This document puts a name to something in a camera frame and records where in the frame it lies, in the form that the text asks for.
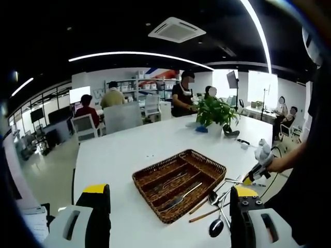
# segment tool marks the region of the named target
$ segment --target woven utensil tray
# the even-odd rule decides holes
[[[164,223],[178,220],[214,189],[225,177],[227,169],[204,155],[186,150],[171,158],[135,172],[133,181],[140,194]],[[189,193],[173,208],[161,211],[167,204]]]

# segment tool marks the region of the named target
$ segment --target floor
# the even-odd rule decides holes
[[[72,173],[76,166],[79,145],[75,138],[54,148],[47,156],[34,154],[22,166],[25,179],[37,200],[50,203],[51,215],[57,216],[59,208],[71,204]],[[278,175],[262,200],[266,202],[286,183],[290,170]],[[268,186],[276,174],[272,174],[265,184]]]

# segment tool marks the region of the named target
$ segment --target person in beige shirt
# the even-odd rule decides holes
[[[116,81],[111,81],[109,83],[109,91],[106,94],[104,94],[100,103],[102,109],[125,103],[123,93],[120,92],[116,87],[117,87]]]

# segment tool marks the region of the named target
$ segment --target ceiling vent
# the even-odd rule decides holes
[[[206,32],[188,22],[169,17],[148,35],[149,37],[182,43],[189,39],[204,35]]]

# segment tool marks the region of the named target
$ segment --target cable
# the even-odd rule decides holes
[[[282,155],[281,155],[281,151],[280,151],[279,147],[274,146],[273,148],[271,148],[271,151],[274,150],[275,148],[278,149],[278,151],[279,151],[279,155],[280,155],[280,157],[282,157]],[[278,177],[278,173],[276,174],[275,178],[274,178],[273,181],[270,183],[270,185],[267,187],[267,189],[264,191],[264,193],[261,195],[260,199],[262,199],[262,197],[265,195],[265,193],[267,193],[267,191],[268,191],[268,190],[270,189],[270,187],[273,185],[273,183],[275,182],[275,180],[276,180],[277,177]]]

